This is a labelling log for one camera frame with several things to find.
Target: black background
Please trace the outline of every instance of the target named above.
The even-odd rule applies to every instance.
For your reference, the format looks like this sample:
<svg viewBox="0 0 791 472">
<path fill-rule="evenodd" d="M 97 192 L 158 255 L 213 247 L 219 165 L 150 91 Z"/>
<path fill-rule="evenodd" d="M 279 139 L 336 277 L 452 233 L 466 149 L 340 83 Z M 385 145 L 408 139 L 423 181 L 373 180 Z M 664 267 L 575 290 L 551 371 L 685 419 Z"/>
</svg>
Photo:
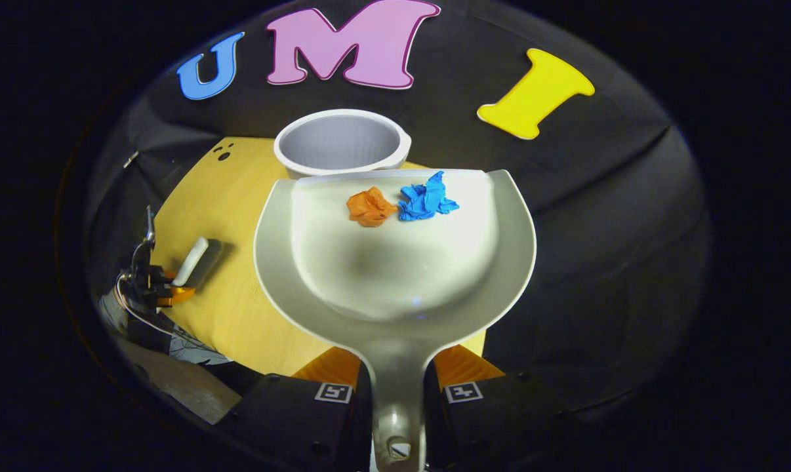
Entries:
<svg viewBox="0 0 791 472">
<path fill-rule="evenodd" d="M 272 4 L 0 5 L 0 470 L 253 469 L 209 436 L 188 445 L 105 377 L 62 307 L 51 238 L 72 147 L 119 87 Z M 670 111 L 717 237 L 704 309 L 671 368 L 546 468 L 791 469 L 791 3 L 521 6 Z"/>
</svg>

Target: dustpan handle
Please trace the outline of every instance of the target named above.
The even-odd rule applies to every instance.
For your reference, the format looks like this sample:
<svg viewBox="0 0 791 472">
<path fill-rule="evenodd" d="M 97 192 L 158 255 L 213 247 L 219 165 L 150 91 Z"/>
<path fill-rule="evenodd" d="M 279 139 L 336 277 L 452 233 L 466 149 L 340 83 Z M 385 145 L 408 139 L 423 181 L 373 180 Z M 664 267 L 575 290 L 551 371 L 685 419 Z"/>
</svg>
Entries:
<svg viewBox="0 0 791 472">
<path fill-rule="evenodd" d="M 373 379 L 372 433 L 378 471 L 425 470 L 423 382 L 428 362 L 413 357 L 369 359 L 367 367 Z"/>
</svg>

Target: crumpled fabric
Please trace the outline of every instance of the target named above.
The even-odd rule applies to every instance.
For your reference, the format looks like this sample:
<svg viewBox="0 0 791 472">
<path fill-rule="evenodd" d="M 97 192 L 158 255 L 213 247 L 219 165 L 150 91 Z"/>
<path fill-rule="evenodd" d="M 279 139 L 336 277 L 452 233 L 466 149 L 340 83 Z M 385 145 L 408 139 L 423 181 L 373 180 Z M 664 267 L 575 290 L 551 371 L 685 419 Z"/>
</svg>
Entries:
<svg viewBox="0 0 791 472">
<path fill-rule="evenodd" d="M 425 185 L 401 188 L 401 194 L 410 200 L 398 202 L 398 218 L 401 221 L 433 218 L 437 212 L 447 215 L 459 208 L 456 201 L 448 200 L 445 197 L 443 171 L 435 173 Z"/>
<path fill-rule="evenodd" d="M 398 206 L 390 204 L 376 186 L 348 198 L 346 207 L 348 219 L 365 227 L 378 227 L 398 211 Z"/>
</svg>

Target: blue cloth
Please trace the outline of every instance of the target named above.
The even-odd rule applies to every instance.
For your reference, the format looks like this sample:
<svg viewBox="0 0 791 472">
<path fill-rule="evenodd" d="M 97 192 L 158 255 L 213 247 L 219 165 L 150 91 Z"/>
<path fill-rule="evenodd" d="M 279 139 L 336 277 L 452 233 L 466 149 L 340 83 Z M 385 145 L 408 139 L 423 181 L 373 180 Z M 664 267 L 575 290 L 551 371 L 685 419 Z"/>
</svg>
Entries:
<svg viewBox="0 0 791 472">
<path fill-rule="evenodd" d="M 445 198 L 443 171 L 435 173 L 425 185 L 402 187 L 401 194 L 410 200 L 398 202 L 401 221 L 433 218 L 436 212 L 447 215 L 459 208 L 456 201 Z"/>
</svg>

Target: yellow letter i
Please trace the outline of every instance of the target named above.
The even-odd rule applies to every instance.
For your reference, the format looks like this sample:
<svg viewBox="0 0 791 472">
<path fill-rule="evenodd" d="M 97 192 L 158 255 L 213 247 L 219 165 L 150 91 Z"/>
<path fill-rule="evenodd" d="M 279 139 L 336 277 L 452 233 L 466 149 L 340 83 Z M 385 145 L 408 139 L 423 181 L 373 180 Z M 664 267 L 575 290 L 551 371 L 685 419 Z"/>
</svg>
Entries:
<svg viewBox="0 0 791 472">
<path fill-rule="evenodd" d="M 477 116 L 522 140 L 538 136 L 538 124 L 567 99 L 594 95 L 594 85 L 567 62 L 542 50 L 527 50 L 533 63 L 497 104 L 483 105 Z"/>
</svg>

